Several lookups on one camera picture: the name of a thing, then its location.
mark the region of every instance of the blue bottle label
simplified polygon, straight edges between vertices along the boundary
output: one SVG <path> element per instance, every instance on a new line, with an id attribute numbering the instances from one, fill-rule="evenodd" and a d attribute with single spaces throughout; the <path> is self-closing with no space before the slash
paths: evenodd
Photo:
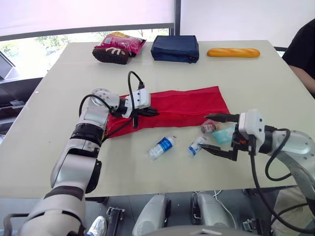
<path id="1" fill-rule="evenodd" d="M 172 143 L 165 137 L 161 141 L 159 141 L 157 144 L 159 144 L 163 148 L 164 152 L 166 152 L 171 147 L 173 147 Z"/>
<path id="2" fill-rule="evenodd" d="M 189 146 L 188 149 L 191 151 L 191 153 L 192 153 L 194 156 L 196 155 L 196 151 L 195 151 L 195 149 L 193 149 L 192 146 Z"/>

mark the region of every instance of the light blue packet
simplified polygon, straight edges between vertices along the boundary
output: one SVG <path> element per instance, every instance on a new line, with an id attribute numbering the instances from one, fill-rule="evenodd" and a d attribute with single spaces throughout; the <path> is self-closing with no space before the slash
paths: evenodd
<path id="1" fill-rule="evenodd" d="M 219 144 L 224 144 L 232 141 L 233 132 L 235 130 L 235 125 L 228 127 L 226 129 L 212 133 Z"/>

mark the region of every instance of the white table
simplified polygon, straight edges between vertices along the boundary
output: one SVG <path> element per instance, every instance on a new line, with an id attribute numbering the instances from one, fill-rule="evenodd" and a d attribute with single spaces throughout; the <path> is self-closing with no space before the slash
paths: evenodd
<path id="1" fill-rule="evenodd" d="M 69 44 L 9 130 L 0 145 L 0 197 L 37 198 L 50 191 L 51 170 L 78 120 L 81 99 L 97 87 L 127 94 L 130 70 L 150 92 L 219 86 L 232 114 L 257 108 L 266 124 L 300 130 L 315 139 L 314 100 L 268 41 L 199 42 L 196 64 L 154 61 L 151 43 L 127 65 L 101 63 L 92 56 L 94 45 Z M 261 56 L 207 57 L 213 47 L 253 47 Z M 178 137 L 177 145 L 151 161 L 146 152 L 169 133 Z M 153 128 L 106 141 L 98 156 L 98 186 L 87 196 L 254 187 L 245 152 L 239 152 L 237 162 L 205 151 L 190 158 L 187 148 L 200 134 L 199 127 Z M 295 184 L 292 177 L 269 181 L 264 173 L 268 158 L 256 157 L 262 187 Z M 275 177 L 287 172 L 278 160 L 271 166 Z"/>

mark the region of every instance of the cable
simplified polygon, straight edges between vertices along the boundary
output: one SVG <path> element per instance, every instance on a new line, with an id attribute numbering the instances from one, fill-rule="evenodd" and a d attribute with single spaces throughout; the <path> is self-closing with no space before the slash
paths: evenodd
<path id="1" fill-rule="evenodd" d="M 234 224 L 234 228 L 236 229 L 236 223 L 235 223 L 235 219 L 232 215 L 232 213 L 225 207 L 225 205 L 223 205 L 223 203 L 217 198 L 217 195 L 219 195 L 219 193 L 216 192 L 215 190 L 215 194 L 214 194 L 214 197 L 216 198 L 216 200 L 218 201 L 218 203 L 221 204 L 221 206 L 227 211 L 227 213 L 229 213 L 229 215 L 231 216 L 232 220 L 233 220 L 233 224 Z"/>
<path id="2" fill-rule="evenodd" d="M 315 234 L 315 229 L 301 229 L 301 228 L 298 228 L 294 225 L 291 225 L 289 224 L 288 222 L 286 222 L 285 220 L 283 220 L 273 209 L 272 207 L 268 204 L 265 196 L 263 195 L 262 191 L 261 191 L 261 188 L 259 186 L 259 183 L 258 183 L 258 178 L 257 178 L 257 173 L 256 173 L 256 166 L 255 166 L 255 155 L 254 154 L 250 154 L 251 156 L 251 166 L 252 166 L 252 177 L 254 179 L 254 183 L 255 183 L 255 186 L 256 186 L 256 189 L 258 191 L 258 194 L 260 195 L 262 201 L 264 202 L 264 204 L 266 205 L 266 207 L 268 208 L 268 210 L 271 212 L 271 214 L 273 214 L 273 216 L 279 220 L 282 224 L 284 224 L 285 226 L 287 226 L 288 228 L 292 229 L 292 230 L 295 230 L 297 232 L 300 232 L 300 233 L 304 233 L 304 234 Z"/>
<path id="3" fill-rule="evenodd" d="M 13 217 L 28 217 L 28 213 L 17 213 L 17 214 L 9 214 L 7 215 L 3 220 L 3 226 L 4 226 L 4 236 L 11 236 L 12 235 L 12 224 L 11 224 L 11 218 Z"/>
<path id="4" fill-rule="evenodd" d="M 136 223 L 135 219 L 134 219 L 134 215 L 133 215 L 133 211 L 132 211 L 132 206 L 131 206 L 131 202 L 130 202 L 130 196 L 128 195 L 128 200 L 129 200 L 129 205 L 130 205 L 130 211 L 131 211 L 131 216 L 133 218 L 133 222 Z"/>
<path id="5" fill-rule="evenodd" d="M 219 192 L 216 193 L 215 195 L 212 195 L 212 197 L 215 197 L 215 196 L 219 195 L 221 192 L 222 192 L 222 190 L 219 190 Z M 199 193 L 206 193 L 206 192 L 205 191 L 199 191 L 199 192 L 194 191 L 194 193 L 195 194 L 199 194 Z"/>
<path id="6" fill-rule="evenodd" d="M 97 98 L 99 101 L 101 101 L 101 102 L 108 108 L 109 113 L 111 113 L 112 108 L 111 108 L 103 99 L 101 99 L 99 96 L 96 96 L 96 95 L 94 95 L 94 94 L 88 94 L 88 95 L 86 95 L 86 96 L 82 99 L 82 101 L 81 101 L 81 103 L 80 103 L 79 116 L 80 116 L 81 113 L 82 113 L 83 104 L 84 104 L 85 100 L 86 100 L 88 97 L 95 97 L 95 98 Z"/>
<path id="7" fill-rule="evenodd" d="M 281 181 L 281 180 L 284 180 L 284 179 L 286 179 L 286 178 L 291 176 L 291 173 L 289 173 L 289 174 L 287 174 L 285 176 L 282 176 L 280 178 L 272 178 L 269 175 L 269 167 L 270 167 L 272 161 L 278 156 L 279 152 L 285 146 L 286 142 L 288 141 L 288 139 L 289 139 L 289 137 L 291 135 L 291 131 L 289 129 L 277 129 L 277 131 L 286 131 L 286 135 L 285 135 L 285 138 L 282 141 L 282 143 L 279 145 L 279 147 L 274 151 L 274 153 L 269 158 L 269 160 L 268 160 L 268 162 L 266 164 L 266 167 L 265 167 L 265 174 L 266 174 L 267 178 L 272 180 L 272 181 Z"/>
<path id="8" fill-rule="evenodd" d="M 133 121 L 133 118 L 131 118 L 130 120 L 128 120 L 125 124 L 123 124 L 122 126 L 118 127 L 117 129 L 115 129 L 113 132 L 110 132 L 108 135 L 104 136 L 104 138 L 102 139 L 102 143 L 105 142 L 106 139 L 108 139 L 110 136 L 116 134 L 118 131 L 122 130 L 123 128 L 125 128 L 127 125 L 129 125 L 131 122 Z"/>
<path id="9" fill-rule="evenodd" d="M 222 192 L 222 190 L 219 190 L 218 193 L 216 193 L 216 191 L 215 191 L 215 194 L 214 194 L 212 197 L 216 197 L 216 196 L 219 195 L 221 192 Z"/>
<path id="10" fill-rule="evenodd" d="M 116 134 L 118 131 L 122 130 L 123 128 L 125 128 L 127 125 L 129 125 L 132 121 L 133 118 L 132 115 L 135 111 L 135 106 L 134 106 L 134 98 L 133 98 L 133 94 L 132 94 L 132 88 L 131 88 L 131 83 L 130 83 L 130 77 L 131 74 L 133 74 L 138 80 L 139 80 L 139 86 L 138 89 L 142 89 L 144 88 L 144 83 L 142 82 L 142 80 L 140 79 L 140 77 L 133 72 L 132 70 L 129 71 L 128 73 L 128 89 L 129 89 L 129 94 L 130 94 L 130 98 L 131 98 L 131 104 L 132 104 L 132 110 L 131 110 L 131 119 L 128 120 L 125 124 L 123 124 L 122 126 L 118 127 L 117 129 L 115 129 L 114 131 L 112 131 L 111 133 L 109 133 L 108 135 L 106 135 L 103 139 L 102 139 L 102 143 L 105 142 L 106 139 L 108 139 L 110 136 Z"/>
<path id="11" fill-rule="evenodd" d="M 278 213 L 279 216 L 281 216 L 282 214 L 288 212 L 288 211 L 291 211 L 291 210 L 294 210 L 296 208 L 299 208 L 299 207 L 304 207 L 304 206 L 307 206 L 308 204 L 307 203 L 301 203 L 301 204 L 298 204 L 298 205 L 295 205 L 295 206 L 291 206 L 291 207 L 288 207 L 287 209 L 284 209 L 282 211 L 280 211 Z M 272 221 L 271 221 L 271 225 L 276 221 L 276 218 L 273 218 Z"/>
<path id="12" fill-rule="evenodd" d="M 128 73 L 128 89 L 129 89 L 129 93 L 130 93 L 130 97 L 131 97 L 131 104 L 132 104 L 131 114 L 132 114 L 132 112 L 134 111 L 134 100 L 133 100 L 133 94 L 132 94 L 131 83 L 130 83 L 131 74 L 135 75 L 135 77 L 139 80 L 139 87 L 141 87 L 141 85 L 143 85 L 143 82 L 135 72 L 133 72 L 132 70 L 129 71 L 129 73 Z"/>

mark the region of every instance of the floor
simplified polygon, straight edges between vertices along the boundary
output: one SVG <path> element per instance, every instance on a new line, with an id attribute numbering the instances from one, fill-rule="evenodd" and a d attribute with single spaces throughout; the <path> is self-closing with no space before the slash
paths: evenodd
<path id="1" fill-rule="evenodd" d="M 190 225 L 190 197 L 191 192 L 169 193 L 167 196 L 172 200 L 171 215 L 168 226 Z M 142 208 L 150 200 L 152 194 L 110 197 L 106 204 L 87 202 L 86 221 L 89 228 L 96 217 L 106 215 L 108 207 L 124 208 L 124 219 L 118 226 L 117 236 L 130 236 L 134 223 Z M 218 195 L 223 204 L 233 214 L 238 228 L 241 222 L 253 216 L 252 201 L 243 194 L 241 189 L 222 191 Z M 3 229 L 3 219 L 9 213 L 28 213 L 38 202 L 38 199 L 0 199 L 0 229 Z M 23 223 L 23 218 L 12 220 L 13 229 L 17 230 Z"/>

